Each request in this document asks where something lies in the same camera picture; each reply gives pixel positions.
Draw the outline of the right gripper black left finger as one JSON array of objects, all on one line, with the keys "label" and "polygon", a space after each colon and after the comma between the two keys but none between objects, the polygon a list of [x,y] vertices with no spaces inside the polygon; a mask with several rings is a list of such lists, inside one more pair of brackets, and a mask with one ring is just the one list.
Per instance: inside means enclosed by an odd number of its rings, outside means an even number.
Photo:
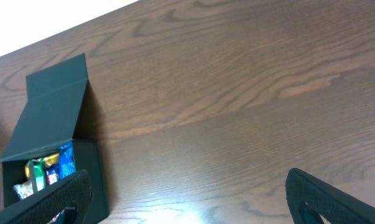
[{"label": "right gripper black left finger", "polygon": [[90,206],[89,175],[79,170],[0,211],[0,223],[48,223],[65,208],[72,208],[71,223],[82,223]]}]

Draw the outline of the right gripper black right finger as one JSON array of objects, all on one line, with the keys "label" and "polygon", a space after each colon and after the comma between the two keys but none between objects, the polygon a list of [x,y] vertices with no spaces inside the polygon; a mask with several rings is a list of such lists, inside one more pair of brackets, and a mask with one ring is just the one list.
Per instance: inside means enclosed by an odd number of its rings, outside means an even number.
[{"label": "right gripper black right finger", "polygon": [[375,224],[374,207],[301,169],[289,170],[285,191],[294,223]]}]

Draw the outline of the purple Dairy Milk bar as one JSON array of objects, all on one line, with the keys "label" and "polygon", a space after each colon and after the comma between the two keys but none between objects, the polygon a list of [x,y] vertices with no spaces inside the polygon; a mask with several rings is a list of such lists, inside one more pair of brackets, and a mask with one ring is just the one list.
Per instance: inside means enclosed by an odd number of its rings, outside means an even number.
[{"label": "purple Dairy Milk bar", "polygon": [[53,164],[45,171],[47,176],[47,183],[52,185],[60,180],[60,169],[58,164]]}]

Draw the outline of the blue Oreo cookie pack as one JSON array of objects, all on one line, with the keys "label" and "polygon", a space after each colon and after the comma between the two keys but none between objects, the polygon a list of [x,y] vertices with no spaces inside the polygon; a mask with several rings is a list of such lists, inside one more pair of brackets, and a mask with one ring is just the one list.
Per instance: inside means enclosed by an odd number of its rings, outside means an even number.
[{"label": "blue Oreo cookie pack", "polygon": [[61,179],[76,172],[71,142],[68,142],[66,145],[60,147],[58,164]]}]

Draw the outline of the green chocolate bar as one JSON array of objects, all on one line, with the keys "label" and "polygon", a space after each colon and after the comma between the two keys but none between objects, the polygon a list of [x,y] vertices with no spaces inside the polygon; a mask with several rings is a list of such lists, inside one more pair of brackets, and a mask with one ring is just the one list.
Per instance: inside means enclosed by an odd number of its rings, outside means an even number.
[{"label": "green chocolate bar", "polygon": [[29,177],[32,183],[32,191],[36,193],[44,189],[47,185],[43,161],[32,159],[27,163]]}]

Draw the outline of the Haribo gummy bag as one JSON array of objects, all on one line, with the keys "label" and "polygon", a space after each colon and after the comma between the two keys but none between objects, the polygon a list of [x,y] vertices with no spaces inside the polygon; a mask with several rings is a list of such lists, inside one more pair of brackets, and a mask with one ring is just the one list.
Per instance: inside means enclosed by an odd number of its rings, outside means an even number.
[{"label": "Haribo gummy bag", "polygon": [[16,184],[13,186],[13,190],[17,194],[17,197],[20,200],[23,200],[29,196],[31,196],[34,191],[32,187],[32,182],[30,180],[22,183],[22,184]]}]

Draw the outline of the black gift box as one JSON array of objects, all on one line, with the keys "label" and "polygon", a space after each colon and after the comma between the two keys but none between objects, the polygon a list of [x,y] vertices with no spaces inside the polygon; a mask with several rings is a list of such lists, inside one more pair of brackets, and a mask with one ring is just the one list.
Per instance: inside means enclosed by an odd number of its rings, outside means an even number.
[{"label": "black gift box", "polygon": [[93,196],[84,223],[109,215],[108,199],[90,125],[98,118],[89,86],[85,54],[26,77],[27,103],[0,157],[4,208],[19,205],[13,186],[27,180],[24,166],[31,159],[68,150],[76,170],[86,170]]}]

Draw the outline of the yellow Hacks candy bag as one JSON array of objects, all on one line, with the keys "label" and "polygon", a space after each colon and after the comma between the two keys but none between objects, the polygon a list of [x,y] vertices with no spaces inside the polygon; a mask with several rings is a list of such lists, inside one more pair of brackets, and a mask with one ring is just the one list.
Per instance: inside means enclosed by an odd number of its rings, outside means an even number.
[{"label": "yellow Hacks candy bag", "polygon": [[50,167],[54,166],[55,164],[58,164],[58,158],[59,158],[59,153],[55,153],[49,156],[29,160],[24,166],[26,177],[30,179],[29,162],[40,165],[42,167],[42,170],[47,170]]}]

